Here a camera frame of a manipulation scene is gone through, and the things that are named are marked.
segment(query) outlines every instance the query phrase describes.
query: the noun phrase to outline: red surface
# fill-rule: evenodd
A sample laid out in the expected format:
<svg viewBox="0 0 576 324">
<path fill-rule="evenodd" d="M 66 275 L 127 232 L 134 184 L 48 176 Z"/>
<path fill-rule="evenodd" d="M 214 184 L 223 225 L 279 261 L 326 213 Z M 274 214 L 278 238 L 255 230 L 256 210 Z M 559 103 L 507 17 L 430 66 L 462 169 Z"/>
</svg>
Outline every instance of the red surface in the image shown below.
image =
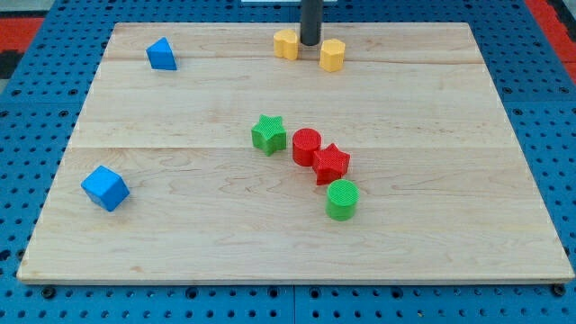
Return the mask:
<svg viewBox="0 0 576 324">
<path fill-rule="evenodd" d="M 24 53 L 42 22 L 44 18 L 0 18 L 0 51 Z"/>
<path fill-rule="evenodd" d="M 314 152 L 312 169 L 316 172 L 316 185 L 328 185 L 348 172 L 350 155 L 339 150 L 334 143 Z"/>
<path fill-rule="evenodd" d="M 576 82 L 576 68 L 571 64 L 576 63 L 576 44 L 568 36 L 566 26 L 558 20 L 556 11 L 545 0 L 526 0 L 526 5 L 566 67 L 572 81 Z"/>
<path fill-rule="evenodd" d="M 292 136 L 292 159 L 297 165 L 311 167 L 314 152 L 320 149 L 322 137 L 313 129 L 297 130 Z"/>
</svg>

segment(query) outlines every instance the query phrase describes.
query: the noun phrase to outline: red cylinder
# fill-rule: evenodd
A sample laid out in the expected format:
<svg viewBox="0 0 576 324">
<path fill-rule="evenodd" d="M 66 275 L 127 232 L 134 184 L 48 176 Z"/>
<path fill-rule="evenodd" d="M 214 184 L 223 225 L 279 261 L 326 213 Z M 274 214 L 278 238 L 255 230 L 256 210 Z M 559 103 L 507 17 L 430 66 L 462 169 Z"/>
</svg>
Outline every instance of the red cylinder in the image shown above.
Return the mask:
<svg viewBox="0 0 576 324">
<path fill-rule="evenodd" d="M 313 129 L 297 130 L 292 136 L 292 159 L 297 165 L 311 167 L 314 151 L 320 149 L 322 137 Z"/>
</svg>

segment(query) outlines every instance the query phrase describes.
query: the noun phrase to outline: blue pegboard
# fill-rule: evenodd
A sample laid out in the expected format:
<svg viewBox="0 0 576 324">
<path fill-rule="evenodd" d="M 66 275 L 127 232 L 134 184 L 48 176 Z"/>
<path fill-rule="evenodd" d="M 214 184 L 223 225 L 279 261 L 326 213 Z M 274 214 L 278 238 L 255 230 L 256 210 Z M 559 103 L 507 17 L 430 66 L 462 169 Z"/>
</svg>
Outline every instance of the blue pegboard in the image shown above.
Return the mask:
<svg viewBox="0 0 576 324">
<path fill-rule="evenodd" d="M 576 263 L 576 90 L 522 1 L 339 0 L 324 19 L 468 22 Z M 52 288 L 15 279 L 115 23 L 298 20 L 298 7 L 239 0 L 56 1 L 0 97 L 0 322 L 576 322 L 574 283 Z"/>
</svg>

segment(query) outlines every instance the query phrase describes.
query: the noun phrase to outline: green cylinder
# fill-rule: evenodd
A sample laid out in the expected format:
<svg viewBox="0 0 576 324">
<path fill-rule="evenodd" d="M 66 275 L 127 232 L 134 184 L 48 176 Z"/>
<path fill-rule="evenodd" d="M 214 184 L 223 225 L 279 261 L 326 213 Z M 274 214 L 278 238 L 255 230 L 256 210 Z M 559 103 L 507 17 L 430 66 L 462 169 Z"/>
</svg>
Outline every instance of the green cylinder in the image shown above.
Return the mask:
<svg viewBox="0 0 576 324">
<path fill-rule="evenodd" d="M 352 181 L 333 181 L 328 187 L 326 214 L 334 221 L 347 221 L 356 212 L 358 198 L 360 193 Z"/>
</svg>

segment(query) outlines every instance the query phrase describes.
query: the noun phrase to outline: green star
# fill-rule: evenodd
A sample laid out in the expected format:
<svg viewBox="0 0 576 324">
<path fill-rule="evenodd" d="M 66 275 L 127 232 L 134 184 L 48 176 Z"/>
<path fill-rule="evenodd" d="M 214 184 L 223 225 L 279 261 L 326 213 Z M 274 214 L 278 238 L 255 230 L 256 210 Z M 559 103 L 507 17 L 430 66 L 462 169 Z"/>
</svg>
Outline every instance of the green star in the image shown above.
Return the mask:
<svg viewBox="0 0 576 324">
<path fill-rule="evenodd" d="M 252 145 L 262 149 L 269 157 L 277 150 L 286 149 L 286 130 L 282 116 L 260 115 L 260 121 L 252 128 Z"/>
</svg>

